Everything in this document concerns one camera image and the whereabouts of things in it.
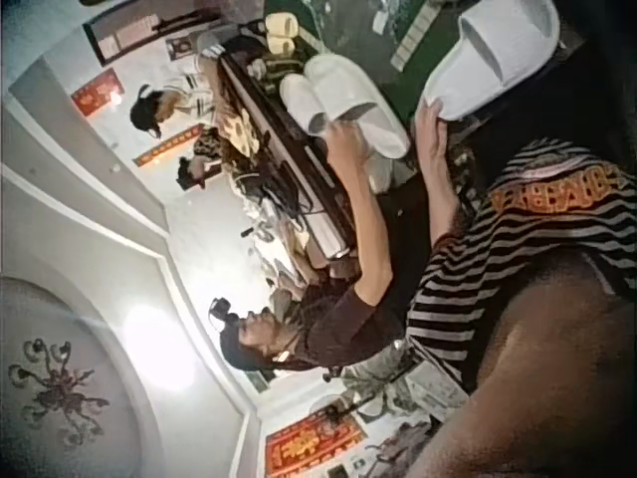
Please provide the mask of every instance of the dark hair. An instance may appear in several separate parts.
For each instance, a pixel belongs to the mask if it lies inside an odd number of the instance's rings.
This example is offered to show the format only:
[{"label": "dark hair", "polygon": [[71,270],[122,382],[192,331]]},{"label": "dark hair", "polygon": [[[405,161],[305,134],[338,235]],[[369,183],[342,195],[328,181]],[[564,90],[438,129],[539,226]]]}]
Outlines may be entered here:
[{"label": "dark hair", "polygon": [[157,137],[161,137],[161,129],[155,115],[163,92],[152,91],[146,97],[142,97],[141,94],[149,88],[150,85],[144,85],[139,89],[137,101],[130,109],[130,122],[141,131],[154,131]]},{"label": "dark hair", "polygon": [[195,184],[199,184],[202,189],[206,188],[206,178],[201,177],[199,179],[195,179],[192,177],[192,174],[188,170],[190,166],[190,160],[181,156],[179,158],[179,168],[177,169],[177,182],[184,188],[188,189]]},{"label": "dark hair", "polygon": [[261,355],[259,351],[245,347],[239,342],[238,321],[226,322],[226,326],[220,335],[221,353],[224,359],[234,368],[244,371],[254,370],[309,370],[315,365],[297,358],[289,358],[286,361],[273,361]]}]

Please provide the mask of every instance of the red decoration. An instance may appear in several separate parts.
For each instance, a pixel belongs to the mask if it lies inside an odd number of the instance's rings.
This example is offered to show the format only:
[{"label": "red decoration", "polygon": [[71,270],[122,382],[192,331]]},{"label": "red decoration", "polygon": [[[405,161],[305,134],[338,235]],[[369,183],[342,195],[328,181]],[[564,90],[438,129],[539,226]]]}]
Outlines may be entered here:
[{"label": "red decoration", "polygon": [[134,163],[139,167],[142,167],[145,164],[149,164],[151,161],[157,159],[169,150],[174,149],[177,146],[181,146],[185,142],[194,141],[195,139],[197,139],[197,137],[199,137],[202,131],[203,124],[197,124],[193,127],[190,127],[189,129],[185,129],[175,136],[171,136],[166,141],[161,142],[153,149],[149,149],[147,152],[137,157],[134,160]]},{"label": "red decoration", "polygon": [[303,476],[367,437],[351,416],[334,427],[325,408],[266,438],[266,477]]},{"label": "red decoration", "polygon": [[110,103],[110,95],[123,95],[123,86],[113,68],[100,73],[71,95],[76,107],[89,117]]}]

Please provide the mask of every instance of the poster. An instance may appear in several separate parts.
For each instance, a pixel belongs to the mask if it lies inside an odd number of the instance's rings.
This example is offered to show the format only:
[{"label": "poster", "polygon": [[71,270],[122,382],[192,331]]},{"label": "poster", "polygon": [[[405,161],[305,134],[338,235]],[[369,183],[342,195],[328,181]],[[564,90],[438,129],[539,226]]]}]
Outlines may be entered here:
[{"label": "poster", "polygon": [[123,86],[113,68],[101,72],[71,94],[71,99],[85,117],[89,117],[112,101],[113,95],[123,95]]},{"label": "poster", "polygon": [[321,465],[367,437],[347,415],[334,427],[325,408],[266,438],[266,477],[291,478]]}]

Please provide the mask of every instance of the hand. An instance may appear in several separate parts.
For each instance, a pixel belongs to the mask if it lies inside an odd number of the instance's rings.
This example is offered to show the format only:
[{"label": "hand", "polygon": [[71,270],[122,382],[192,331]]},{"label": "hand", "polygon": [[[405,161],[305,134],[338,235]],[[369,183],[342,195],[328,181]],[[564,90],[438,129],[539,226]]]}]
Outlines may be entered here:
[{"label": "hand", "polygon": [[442,103],[436,100],[431,107],[423,105],[416,118],[416,149],[420,169],[427,176],[438,164],[446,164],[447,124],[438,118]]},{"label": "hand", "polygon": [[327,129],[327,162],[347,187],[364,173],[369,146],[356,123],[336,121]]}]

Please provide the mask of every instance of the framed picture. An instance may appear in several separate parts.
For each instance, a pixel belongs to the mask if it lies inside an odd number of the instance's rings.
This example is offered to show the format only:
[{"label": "framed picture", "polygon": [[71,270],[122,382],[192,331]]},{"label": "framed picture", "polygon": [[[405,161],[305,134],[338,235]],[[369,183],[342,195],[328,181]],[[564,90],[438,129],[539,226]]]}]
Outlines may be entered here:
[{"label": "framed picture", "polygon": [[221,18],[216,8],[197,0],[128,0],[84,24],[84,31],[104,67],[137,48],[183,29]]},{"label": "framed picture", "polygon": [[168,57],[170,57],[171,62],[194,55],[195,53],[192,41],[187,35],[177,38],[167,38],[166,49],[168,50]]}]

